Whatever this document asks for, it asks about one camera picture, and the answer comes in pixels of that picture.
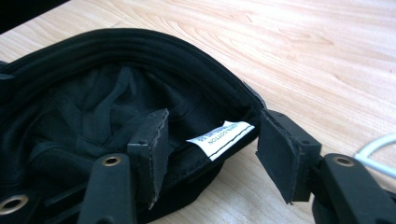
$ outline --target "white cable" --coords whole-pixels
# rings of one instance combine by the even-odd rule
[[[361,151],[355,155],[355,159],[385,175],[396,178],[396,169],[390,168],[384,164],[369,159],[369,156],[376,150],[392,143],[396,143],[396,133],[374,140],[373,142],[362,148]]]

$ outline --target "light wood tabletop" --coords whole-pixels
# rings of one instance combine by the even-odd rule
[[[393,0],[76,0],[0,35],[0,60],[115,27],[167,33],[205,51],[269,109],[319,140],[322,155],[353,156],[396,133]],[[311,203],[284,203],[256,147],[257,141],[228,159],[196,202],[155,223],[314,223]],[[395,167],[396,147],[372,158]],[[396,192],[394,179],[372,174]]]

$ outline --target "wooden surface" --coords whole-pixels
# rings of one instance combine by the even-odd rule
[[[0,35],[0,60],[110,27],[164,32],[209,53],[317,138],[323,155],[352,156],[396,133],[393,0],[71,1]],[[310,203],[284,204],[256,146],[231,157],[195,203],[156,223],[313,223]],[[396,147],[373,156],[393,166],[395,157]],[[395,180],[373,174],[396,191]]]

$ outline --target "clothing tag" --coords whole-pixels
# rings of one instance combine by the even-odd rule
[[[253,129],[254,126],[244,121],[225,121],[223,126],[187,141],[200,147],[213,161]]]

